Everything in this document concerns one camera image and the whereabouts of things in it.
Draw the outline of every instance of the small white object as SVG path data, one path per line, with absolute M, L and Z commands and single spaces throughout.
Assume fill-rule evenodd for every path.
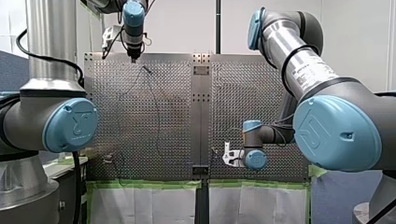
M 226 165 L 232 167 L 245 167 L 245 164 L 242 162 L 243 156 L 244 150 L 230 150 L 230 142 L 224 142 L 224 154 L 222 158 Z
M 111 42 L 116 38 L 120 30 L 121 27 L 118 25 L 113 25 L 105 29 L 102 35 L 102 49 L 107 50 L 107 48 L 110 47 Z

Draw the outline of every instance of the perforated metal panel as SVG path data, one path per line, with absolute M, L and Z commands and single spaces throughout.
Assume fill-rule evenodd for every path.
M 89 179 L 191 179 L 191 55 L 86 54 L 99 111 Z
M 268 164 L 263 171 L 224 165 L 224 141 L 231 141 L 231 149 L 240 149 L 242 137 L 235 128 L 240 129 L 244 120 L 268 124 L 277 120 L 284 88 L 280 74 L 262 56 L 213 55 L 211 62 L 210 178 L 306 181 L 307 161 L 295 145 L 264 145 Z
M 197 72 L 201 62 L 190 54 L 144 54 L 138 63 L 126 54 L 86 55 L 86 90 L 100 116 L 89 179 L 192 179 L 194 162 L 210 163 L 210 178 L 306 181 L 307 161 L 295 145 L 264 146 L 268 165 L 258 173 L 223 164 L 225 140 L 242 146 L 230 128 L 247 119 L 272 123 L 284 89 L 261 56 L 206 58 Z

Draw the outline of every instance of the silver cylinder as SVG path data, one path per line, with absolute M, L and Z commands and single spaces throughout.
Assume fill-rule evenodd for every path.
M 293 21 L 280 20 L 262 33 L 265 54 L 281 71 L 286 59 L 305 42 L 300 38 L 300 28 Z M 286 83 L 297 100 L 320 83 L 337 78 L 334 71 L 309 47 L 302 48 L 288 61 Z
M 29 50 L 75 63 L 76 0 L 26 0 Z M 21 90 L 84 91 L 77 71 L 65 63 L 29 57 L 30 80 Z
M 42 192 L 48 185 L 38 156 L 0 162 L 0 208 Z

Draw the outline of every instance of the label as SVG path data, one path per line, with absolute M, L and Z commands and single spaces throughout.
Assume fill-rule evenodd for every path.
M 291 75 L 303 91 L 338 77 L 330 66 L 318 56 L 311 57 L 309 63 L 303 63 L 300 67 L 294 69 Z

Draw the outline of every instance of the blue joint cap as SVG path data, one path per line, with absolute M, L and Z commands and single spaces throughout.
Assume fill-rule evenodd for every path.
M 91 101 L 85 98 L 68 100 L 47 120 L 43 145 L 55 153 L 81 150 L 93 138 L 97 123 L 97 110 Z
M 248 27 L 247 35 L 247 47 L 252 50 L 259 49 L 259 36 L 260 30 L 262 29 L 262 21 L 260 18 L 264 18 L 265 9 L 263 11 L 257 10 L 250 20 L 250 25 Z
M 122 16 L 124 23 L 130 27 L 138 27 L 143 25 L 145 21 L 145 9 L 135 1 L 128 1 L 123 6 Z
M 381 138 L 370 118 L 335 96 L 314 96 L 302 102 L 293 127 L 299 149 L 315 165 L 328 170 L 368 170 L 381 156 Z
M 250 170 L 262 170 L 266 164 L 267 157 L 261 150 L 251 150 L 245 157 L 245 165 Z
M 250 132 L 252 130 L 258 129 L 262 126 L 262 121 L 258 119 L 246 120 L 243 124 L 243 133 Z

